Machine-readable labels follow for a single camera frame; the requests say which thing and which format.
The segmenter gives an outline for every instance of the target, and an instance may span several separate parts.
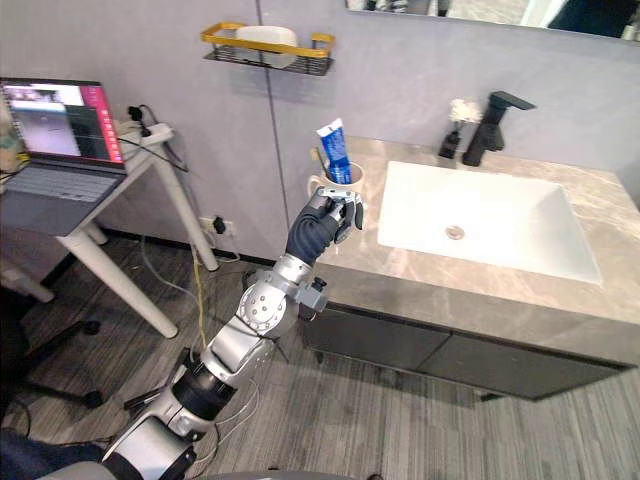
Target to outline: laptop keyboard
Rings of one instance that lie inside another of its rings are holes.
[[[78,202],[95,202],[115,181],[115,178],[98,175],[29,167],[12,178],[5,186],[7,190],[13,192],[32,193]]]

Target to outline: countertop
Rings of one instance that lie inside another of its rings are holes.
[[[316,271],[328,277],[331,301],[640,363],[640,213],[613,173],[491,152],[480,167],[467,167],[439,158],[427,147],[357,137],[349,137],[347,146],[351,160],[365,170],[364,229],[331,246],[318,261]],[[378,244],[391,160],[563,185],[602,284]]]

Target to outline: toothbrush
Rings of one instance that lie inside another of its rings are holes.
[[[324,164],[324,160],[322,160],[322,155],[320,154],[320,149],[318,147],[313,147],[311,149],[311,159],[320,162],[320,166],[322,167],[322,171],[324,172],[325,176],[329,180],[332,180],[331,175],[329,174],[329,170],[327,170],[327,167]]]

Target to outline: toothpaste tube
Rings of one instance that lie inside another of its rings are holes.
[[[347,157],[342,120],[338,118],[317,132],[329,159],[329,180],[340,184],[351,183],[351,164]]]

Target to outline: sink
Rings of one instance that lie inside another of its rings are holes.
[[[601,283],[557,183],[391,161],[378,243]]]

